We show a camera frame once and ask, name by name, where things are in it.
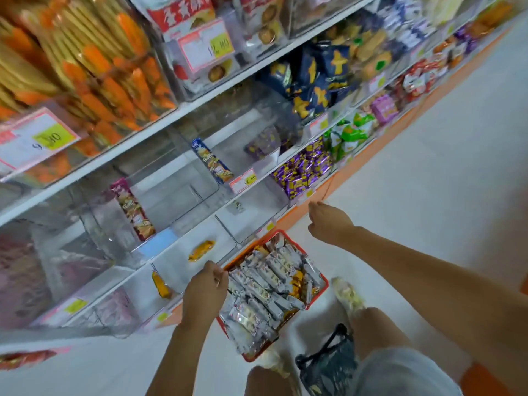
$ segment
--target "floor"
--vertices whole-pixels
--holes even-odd
[[[486,63],[385,147],[328,200],[373,232],[518,288],[528,272],[528,22]],[[362,261],[313,240],[302,219],[288,233],[328,277],[352,282],[454,379],[471,360],[429,326]],[[281,333],[288,361],[318,349],[344,319],[328,291]],[[101,339],[34,368],[0,373],[10,396],[142,396],[171,335],[164,328]],[[209,332],[195,395],[242,395],[252,365],[219,326]]]

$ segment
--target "black bag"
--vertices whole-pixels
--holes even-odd
[[[339,342],[330,346],[338,336]],[[336,326],[323,348],[311,355],[299,354],[295,364],[300,380],[312,396],[347,396],[352,374],[357,368],[354,340],[344,324]]]

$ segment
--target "shorts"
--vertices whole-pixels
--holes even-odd
[[[408,347],[372,352],[352,375],[347,396],[462,396],[430,358]]]

